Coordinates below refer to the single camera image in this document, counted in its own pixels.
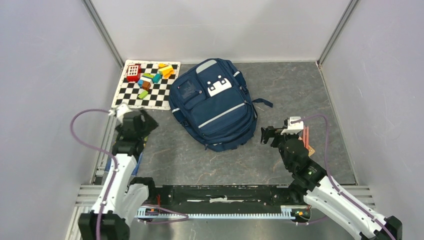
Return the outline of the navy blue student backpack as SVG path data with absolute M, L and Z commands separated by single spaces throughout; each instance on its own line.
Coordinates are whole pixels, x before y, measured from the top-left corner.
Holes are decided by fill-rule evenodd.
M 240 70 L 226 59 L 209 58 L 180 75 L 171 85 L 169 105 L 185 130 L 214 152 L 246 144 L 257 127 L 255 103 Z

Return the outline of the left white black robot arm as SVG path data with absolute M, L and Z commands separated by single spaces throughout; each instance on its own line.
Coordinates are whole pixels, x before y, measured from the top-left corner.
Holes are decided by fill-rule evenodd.
M 132 173 L 138 167 L 146 137 L 158 123 L 144 109 L 132 110 L 126 105 L 108 114 L 118 120 L 118 135 L 112 151 L 97 148 L 111 158 L 111 164 L 99 197 L 78 219 L 83 240 L 128 240 L 138 209 L 157 198 L 154 180 L 133 177 Z

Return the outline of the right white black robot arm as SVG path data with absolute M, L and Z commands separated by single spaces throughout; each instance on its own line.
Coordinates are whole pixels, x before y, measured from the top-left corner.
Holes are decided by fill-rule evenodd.
M 356 240 L 400 240 L 403 224 L 395 216 L 386 217 L 366 206 L 345 190 L 327 170 L 312 160 L 309 150 L 299 139 L 301 130 L 261 128 L 262 144 L 272 139 L 285 169 L 292 174 L 289 199 L 318 209 L 339 224 Z

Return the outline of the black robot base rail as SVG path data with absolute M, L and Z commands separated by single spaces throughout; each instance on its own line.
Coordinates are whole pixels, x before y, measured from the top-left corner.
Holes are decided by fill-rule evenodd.
M 307 208 L 287 185 L 157 185 L 145 203 L 183 214 L 277 214 Z

